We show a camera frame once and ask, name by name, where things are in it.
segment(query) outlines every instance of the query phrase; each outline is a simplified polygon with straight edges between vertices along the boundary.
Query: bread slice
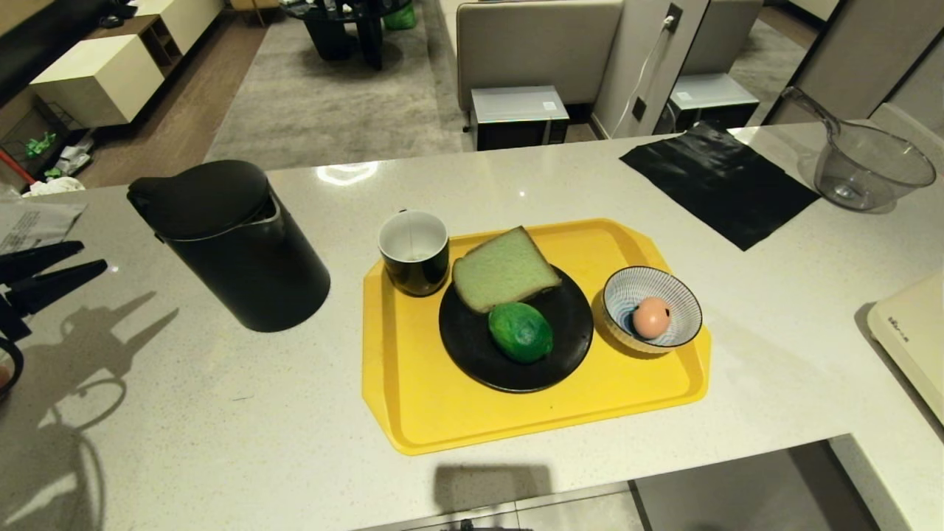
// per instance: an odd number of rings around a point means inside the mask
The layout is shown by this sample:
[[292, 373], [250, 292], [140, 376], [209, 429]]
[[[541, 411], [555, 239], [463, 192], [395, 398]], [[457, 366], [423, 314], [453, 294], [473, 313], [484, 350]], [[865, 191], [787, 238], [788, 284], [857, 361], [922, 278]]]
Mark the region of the bread slice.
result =
[[561, 279], [524, 227], [516, 227], [457, 259], [452, 282], [466, 306], [487, 314], [502, 302], [525, 300], [560, 285]]

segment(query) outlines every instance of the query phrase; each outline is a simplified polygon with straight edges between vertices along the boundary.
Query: wall outlet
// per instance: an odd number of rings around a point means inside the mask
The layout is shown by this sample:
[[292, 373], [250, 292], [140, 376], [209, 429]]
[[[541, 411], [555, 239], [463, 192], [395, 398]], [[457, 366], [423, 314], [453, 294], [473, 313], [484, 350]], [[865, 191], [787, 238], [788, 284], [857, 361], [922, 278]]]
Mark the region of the wall outlet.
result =
[[666, 26], [666, 30], [669, 33], [675, 33], [675, 28], [679, 27], [679, 21], [682, 19], [682, 8], [676, 6], [675, 4], [669, 4], [666, 17], [675, 17], [675, 20]]
[[636, 102], [632, 104], [632, 115], [636, 120], [642, 122], [644, 114], [646, 114], [646, 102], [643, 101], [643, 98], [636, 97]]

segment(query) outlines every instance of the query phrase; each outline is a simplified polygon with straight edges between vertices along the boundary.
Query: blue striped bowl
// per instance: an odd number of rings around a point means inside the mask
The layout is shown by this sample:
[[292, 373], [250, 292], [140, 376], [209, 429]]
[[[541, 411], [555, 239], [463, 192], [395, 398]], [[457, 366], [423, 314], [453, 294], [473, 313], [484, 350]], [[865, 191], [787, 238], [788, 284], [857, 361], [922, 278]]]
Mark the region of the blue striped bowl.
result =
[[[668, 330], [645, 339], [632, 329], [632, 312], [647, 297], [666, 302], [671, 312]], [[701, 330], [701, 306], [688, 286], [668, 273], [635, 265], [614, 273], [603, 288], [607, 328], [624, 344], [637, 351], [661, 354], [688, 343]]]

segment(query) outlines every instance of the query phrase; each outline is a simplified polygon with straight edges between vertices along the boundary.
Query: gray rug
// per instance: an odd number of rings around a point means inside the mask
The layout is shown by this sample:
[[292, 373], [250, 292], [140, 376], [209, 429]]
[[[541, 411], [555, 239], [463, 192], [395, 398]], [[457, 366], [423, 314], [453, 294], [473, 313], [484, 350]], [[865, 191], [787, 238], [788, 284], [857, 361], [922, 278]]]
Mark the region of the gray rug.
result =
[[748, 126], [761, 125], [805, 55], [806, 50], [767, 23], [754, 22], [741, 55], [729, 73], [760, 100]]
[[321, 60], [300, 21], [272, 25], [206, 161], [280, 169], [471, 150], [446, 33], [423, 4], [413, 2], [415, 28], [384, 32], [380, 72], [360, 52]]

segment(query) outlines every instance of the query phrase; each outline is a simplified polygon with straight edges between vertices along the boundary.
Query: black table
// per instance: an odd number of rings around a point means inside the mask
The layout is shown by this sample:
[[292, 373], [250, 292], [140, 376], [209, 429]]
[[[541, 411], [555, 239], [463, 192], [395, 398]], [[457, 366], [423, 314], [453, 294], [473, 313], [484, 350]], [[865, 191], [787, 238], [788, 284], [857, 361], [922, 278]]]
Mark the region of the black table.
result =
[[[314, 4], [296, 2], [282, 5], [282, 10], [288, 16], [305, 22], [321, 59], [348, 59], [354, 51], [354, 46], [360, 41], [364, 60], [380, 70], [383, 68], [380, 57], [383, 28], [380, 19], [406, 8], [411, 2], [412, 0], [315, 0]], [[343, 4], [350, 6], [351, 11], [343, 12]], [[345, 24], [349, 23], [357, 25], [357, 38], [345, 32]]]

